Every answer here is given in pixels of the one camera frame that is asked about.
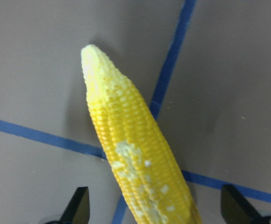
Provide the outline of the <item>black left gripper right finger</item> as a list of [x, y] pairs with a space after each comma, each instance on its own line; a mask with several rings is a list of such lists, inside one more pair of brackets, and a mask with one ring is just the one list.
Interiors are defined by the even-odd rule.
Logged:
[[263, 217], [231, 184], [222, 185], [221, 215], [227, 224], [269, 224], [269, 217]]

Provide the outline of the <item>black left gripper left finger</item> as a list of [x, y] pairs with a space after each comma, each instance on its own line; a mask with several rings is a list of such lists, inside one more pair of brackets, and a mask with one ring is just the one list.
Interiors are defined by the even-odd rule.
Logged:
[[87, 224], [90, 219], [88, 187], [78, 187], [68, 203], [59, 224]]

